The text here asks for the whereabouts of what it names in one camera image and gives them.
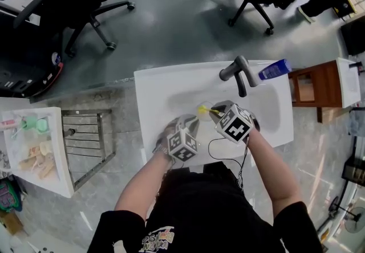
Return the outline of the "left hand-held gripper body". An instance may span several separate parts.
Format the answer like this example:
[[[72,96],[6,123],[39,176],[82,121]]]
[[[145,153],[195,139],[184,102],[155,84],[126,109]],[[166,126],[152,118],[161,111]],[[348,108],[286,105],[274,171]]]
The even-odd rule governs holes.
[[[198,142],[188,133],[186,125],[176,125],[175,134],[168,136],[168,154],[182,162],[198,155]]]

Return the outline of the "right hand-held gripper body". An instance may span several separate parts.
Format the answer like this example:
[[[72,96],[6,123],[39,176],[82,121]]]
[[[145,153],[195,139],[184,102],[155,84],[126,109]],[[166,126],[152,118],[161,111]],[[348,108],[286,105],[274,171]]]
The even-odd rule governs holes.
[[[236,103],[226,113],[220,115],[221,118],[214,118],[215,130],[235,144],[247,143],[252,129],[259,131],[256,116]]]

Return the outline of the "person's left hand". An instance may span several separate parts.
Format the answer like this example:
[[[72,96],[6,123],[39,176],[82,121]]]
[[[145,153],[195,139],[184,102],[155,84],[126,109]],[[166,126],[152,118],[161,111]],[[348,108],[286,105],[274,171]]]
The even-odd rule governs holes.
[[[153,150],[153,154],[161,153],[166,157],[170,158],[168,154],[168,136],[171,134],[175,134],[176,132],[176,120],[174,119],[170,121],[164,130],[158,135],[156,140],[156,145]]]

